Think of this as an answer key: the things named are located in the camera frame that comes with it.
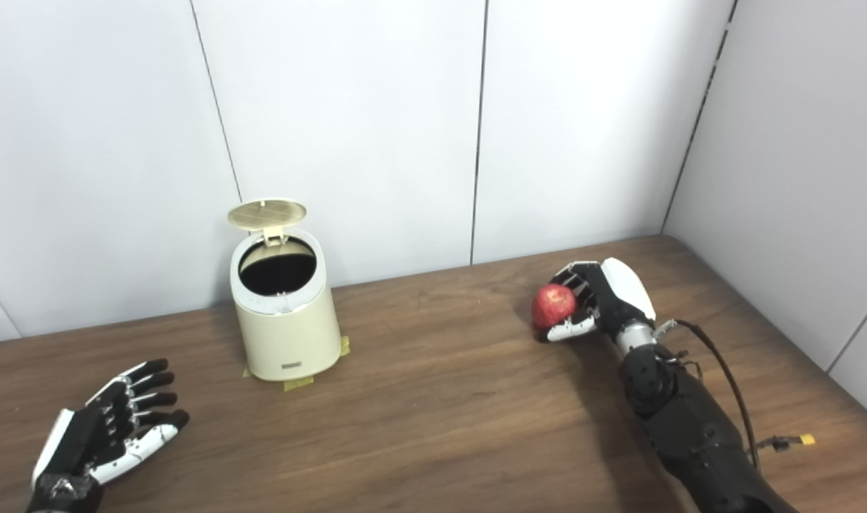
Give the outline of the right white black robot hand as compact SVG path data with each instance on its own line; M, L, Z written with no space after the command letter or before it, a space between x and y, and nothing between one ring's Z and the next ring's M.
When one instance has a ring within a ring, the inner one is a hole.
M558 299L572 296L570 311L561 307L549 319L541 299L546 292ZM628 329L657 327L657 313L640 277L619 259L573 261L555 273L538 291L531 309L531 321L538 342L573 340L590 333L602 333L613 341Z

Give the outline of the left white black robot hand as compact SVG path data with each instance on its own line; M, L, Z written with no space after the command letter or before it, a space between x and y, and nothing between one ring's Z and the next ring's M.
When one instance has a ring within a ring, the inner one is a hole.
M27 512L95 512L106 484L169 444L191 416L163 392L175 380L166 358L144 361L108 380L81 409L60 410L33 465Z

